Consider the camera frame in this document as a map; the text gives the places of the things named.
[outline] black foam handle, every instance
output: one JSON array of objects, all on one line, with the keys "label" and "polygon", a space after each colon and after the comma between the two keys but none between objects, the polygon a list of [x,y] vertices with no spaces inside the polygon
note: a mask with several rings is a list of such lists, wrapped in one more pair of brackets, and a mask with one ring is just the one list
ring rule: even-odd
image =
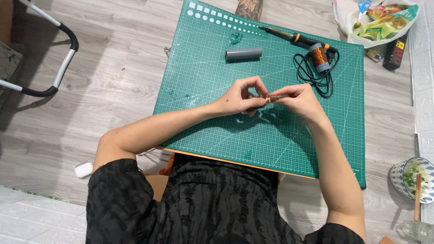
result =
[{"label": "black foam handle", "polygon": [[59,28],[61,31],[65,32],[68,35],[68,37],[71,39],[70,49],[75,50],[77,52],[79,50],[79,41],[77,40],[77,37],[72,32],[72,30],[66,27],[66,25],[62,23],[57,28]]},{"label": "black foam handle", "polygon": [[[310,39],[310,38],[305,37],[305,36],[302,36],[302,35],[300,35],[300,36],[298,37],[298,39],[297,39],[297,36],[298,36],[298,35],[299,35],[299,34],[298,34],[297,32],[294,33],[294,36],[293,36],[293,38],[291,39],[291,41],[292,41],[293,43],[303,43],[303,44],[306,44],[306,45],[308,45],[308,46],[313,46],[313,45],[315,45],[315,44],[317,44],[317,43],[320,43],[321,46],[322,46],[323,48],[325,48],[325,46],[327,45],[327,44],[325,44],[325,43],[323,43],[323,42],[320,42],[320,41],[318,41],[318,40],[314,40],[314,39]],[[334,48],[334,47],[332,47],[332,46],[330,46],[330,45],[328,45],[328,46],[329,46],[328,50],[330,50],[330,51],[332,51],[332,52],[336,52],[336,51],[337,51],[336,48]]]},{"label": "black foam handle", "polygon": [[38,91],[35,91],[33,89],[23,87],[23,89],[21,90],[21,93],[26,94],[26,95],[30,95],[30,96],[35,96],[35,97],[48,97],[48,96],[52,96],[52,95],[56,94],[57,91],[58,91],[58,89],[55,86],[51,86],[50,88],[48,88],[47,90],[45,90],[43,92],[38,92]]}]

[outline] black lace top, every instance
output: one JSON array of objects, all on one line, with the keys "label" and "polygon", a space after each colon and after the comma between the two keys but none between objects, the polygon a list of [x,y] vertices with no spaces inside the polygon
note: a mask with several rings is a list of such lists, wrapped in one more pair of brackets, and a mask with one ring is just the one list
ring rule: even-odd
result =
[{"label": "black lace top", "polygon": [[119,159],[89,180],[86,244],[363,244],[326,224],[304,241],[277,208],[270,171],[223,162],[177,160],[160,202],[133,159]]}]

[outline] white charger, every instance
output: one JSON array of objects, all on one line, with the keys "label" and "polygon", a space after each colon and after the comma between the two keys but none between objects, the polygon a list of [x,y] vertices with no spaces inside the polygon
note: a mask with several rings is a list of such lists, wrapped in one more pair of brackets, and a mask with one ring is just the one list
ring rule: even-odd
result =
[{"label": "white charger", "polygon": [[76,166],[75,171],[78,178],[86,178],[92,174],[93,162],[86,161]]}]

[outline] blue scissors handle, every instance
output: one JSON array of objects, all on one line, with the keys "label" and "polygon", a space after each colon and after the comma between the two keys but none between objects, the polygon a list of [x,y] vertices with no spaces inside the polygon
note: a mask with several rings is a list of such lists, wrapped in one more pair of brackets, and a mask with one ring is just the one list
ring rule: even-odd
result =
[{"label": "blue scissors handle", "polygon": [[371,0],[358,0],[358,8],[360,9],[361,13],[364,13],[368,10],[368,8],[371,6],[372,1]]}]

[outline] black power cord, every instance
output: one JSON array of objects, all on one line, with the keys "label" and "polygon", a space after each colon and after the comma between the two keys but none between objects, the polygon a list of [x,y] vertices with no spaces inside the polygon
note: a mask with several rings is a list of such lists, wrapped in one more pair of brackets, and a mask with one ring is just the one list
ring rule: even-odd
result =
[{"label": "black power cord", "polygon": [[[320,94],[320,96],[322,96],[323,98],[329,98],[333,94],[333,79],[332,79],[332,74],[330,72],[336,67],[336,64],[338,64],[338,62],[339,62],[339,58],[340,58],[339,52],[336,51],[336,54],[337,54],[338,57],[336,58],[335,64],[333,64],[333,66],[331,66],[331,68],[329,70],[327,70],[325,72],[321,72],[320,76],[316,77],[316,78],[313,77],[312,69],[310,68],[310,65],[308,63],[310,53],[307,53],[305,56],[303,56],[300,53],[297,53],[297,54],[294,55],[294,58],[293,58],[294,61],[296,62],[296,64],[298,65],[297,75],[302,80],[312,83],[313,86],[318,91],[318,93]],[[296,57],[298,57],[298,56],[300,56],[302,58],[301,62],[299,62],[297,60]],[[327,51],[327,59],[328,59],[328,62],[329,62],[330,65],[332,64],[332,61],[333,61],[334,58],[335,58],[335,53]],[[305,66],[306,66],[307,70],[305,68],[303,68],[303,66],[301,64],[303,61],[305,63]],[[300,72],[300,69],[305,73],[305,75],[308,78],[304,78],[302,76],[302,74]]]}]

